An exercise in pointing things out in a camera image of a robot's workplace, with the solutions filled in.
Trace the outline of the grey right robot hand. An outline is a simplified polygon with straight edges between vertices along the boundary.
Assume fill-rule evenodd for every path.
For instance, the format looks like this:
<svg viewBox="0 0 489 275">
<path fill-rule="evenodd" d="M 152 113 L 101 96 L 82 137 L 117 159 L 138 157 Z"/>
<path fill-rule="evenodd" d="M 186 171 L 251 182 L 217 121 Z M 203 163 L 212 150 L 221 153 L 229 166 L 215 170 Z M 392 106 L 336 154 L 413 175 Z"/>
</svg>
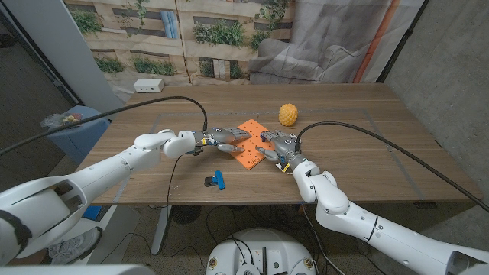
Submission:
<svg viewBox="0 0 489 275">
<path fill-rule="evenodd" d="M 274 163 L 290 165 L 291 169 L 295 169 L 300 163 L 307 159 L 296 152 L 297 136 L 294 134 L 286 134 L 282 131 L 265 131 L 261 133 L 262 141 L 271 142 L 272 149 L 265 149 L 256 146 L 255 149 L 263 154 L 268 160 Z"/>
</svg>

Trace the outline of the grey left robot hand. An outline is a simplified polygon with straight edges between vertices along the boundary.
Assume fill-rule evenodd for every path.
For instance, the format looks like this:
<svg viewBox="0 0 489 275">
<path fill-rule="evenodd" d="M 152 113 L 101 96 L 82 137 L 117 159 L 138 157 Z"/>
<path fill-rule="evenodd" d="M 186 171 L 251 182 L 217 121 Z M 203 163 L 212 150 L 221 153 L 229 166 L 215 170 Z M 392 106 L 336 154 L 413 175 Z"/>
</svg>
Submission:
<svg viewBox="0 0 489 275">
<path fill-rule="evenodd" d="M 243 141 L 251 135 L 240 128 L 211 128 L 207 131 L 196 131 L 193 133 L 196 145 L 193 155 L 199 155 L 205 146 L 216 146 L 220 151 L 226 153 L 243 152 L 244 149 L 232 144 L 235 141 Z"/>
</svg>

